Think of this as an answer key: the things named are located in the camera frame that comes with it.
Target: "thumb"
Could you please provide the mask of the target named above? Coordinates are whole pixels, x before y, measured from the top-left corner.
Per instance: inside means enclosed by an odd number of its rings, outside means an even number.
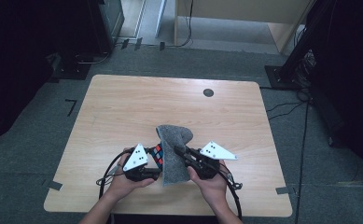
[[[140,182],[140,188],[145,188],[146,186],[148,186],[148,185],[150,185],[150,184],[152,184],[153,182],[155,182],[155,180],[154,179],[152,179],[152,178],[149,178],[149,179],[144,179],[144,180],[142,180],[141,182]]]

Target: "black stand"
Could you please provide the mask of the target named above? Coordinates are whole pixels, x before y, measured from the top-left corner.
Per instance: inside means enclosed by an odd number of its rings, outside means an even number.
[[[318,24],[323,20],[324,14],[332,5],[333,0],[323,1],[318,6],[310,26],[306,28],[305,33],[301,37],[297,46],[292,50],[286,63],[283,66],[269,66],[265,65],[266,75],[268,76],[271,86],[274,89],[300,89],[300,86],[294,82],[295,68],[298,66],[300,59],[309,50],[309,43],[314,38],[313,32],[318,27]]]

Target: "table leg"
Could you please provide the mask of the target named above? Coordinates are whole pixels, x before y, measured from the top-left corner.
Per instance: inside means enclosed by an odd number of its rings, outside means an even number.
[[[157,30],[156,30],[155,37],[158,37],[159,29],[161,28],[161,18],[163,17],[163,12],[164,12],[164,9],[166,8],[166,3],[167,3],[167,0],[161,0],[161,9],[159,10]]]

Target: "gray carpet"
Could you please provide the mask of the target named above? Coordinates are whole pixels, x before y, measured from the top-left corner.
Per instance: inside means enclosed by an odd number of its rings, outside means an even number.
[[[0,223],[77,223],[83,214],[49,213],[43,208],[78,110],[96,74],[187,77],[256,81],[269,87],[264,65],[282,65],[286,57],[203,49],[171,49],[133,45],[116,49],[103,63],[91,67],[88,78],[46,83],[23,110],[13,127],[0,137]],[[267,109],[297,102],[294,91],[261,90]],[[72,102],[77,105],[71,115]],[[279,106],[268,118],[288,112]],[[245,217],[244,223],[295,223],[300,155],[306,105],[287,116],[271,119],[294,213],[291,217]],[[363,160],[347,148],[327,144],[327,130],[313,105],[308,107],[306,145],[298,223],[363,223]],[[188,223],[203,217],[186,217]],[[179,217],[120,216],[118,223],[176,223]]]

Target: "hand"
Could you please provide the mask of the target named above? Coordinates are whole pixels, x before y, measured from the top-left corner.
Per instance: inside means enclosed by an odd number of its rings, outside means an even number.
[[[124,162],[129,154],[124,154],[120,160],[119,164],[124,165]],[[111,209],[114,208],[115,204],[122,198],[130,194],[134,189],[146,187],[153,182],[154,179],[145,179],[143,181],[134,182],[126,178],[123,175],[123,170],[121,167],[115,172],[116,176],[112,179],[112,183],[108,190],[105,192],[99,202],[97,202],[90,212],[83,217],[79,223],[105,223],[108,219]]]
[[[225,168],[225,162],[219,161],[220,170],[224,172],[228,172]],[[227,182],[220,175],[215,175],[212,179],[202,180],[199,178],[196,171],[189,166],[188,172],[190,179],[195,182],[199,189],[201,190],[202,196],[210,205],[214,214],[216,214],[216,218],[220,224],[236,224],[242,223],[234,213],[230,210],[227,202]]]
[[[138,182],[134,182],[134,181],[131,181],[130,179],[126,178],[126,176],[123,174],[122,167],[123,167],[128,155],[130,155],[130,154],[126,153],[126,154],[122,155],[122,157],[120,158],[120,160],[118,162],[119,168],[115,172],[115,176],[112,179],[112,183],[111,183],[110,187],[105,192],[105,196],[113,198],[113,200],[116,200],[116,201],[126,197],[134,189],[144,188],[144,187],[152,184],[153,182],[155,182],[155,180],[152,178],[145,179],[145,180],[138,181]]]
[[[225,162],[221,160],[219,163],[222,164],[220,169],[226,172],[224,168]],[[227,183],[224,178],[220,175],[215,175],[212,179],[201,180],[191,166],[188,167],[188,172],[190,179],[199,186],[202,196],[210,206],[227,202]]]

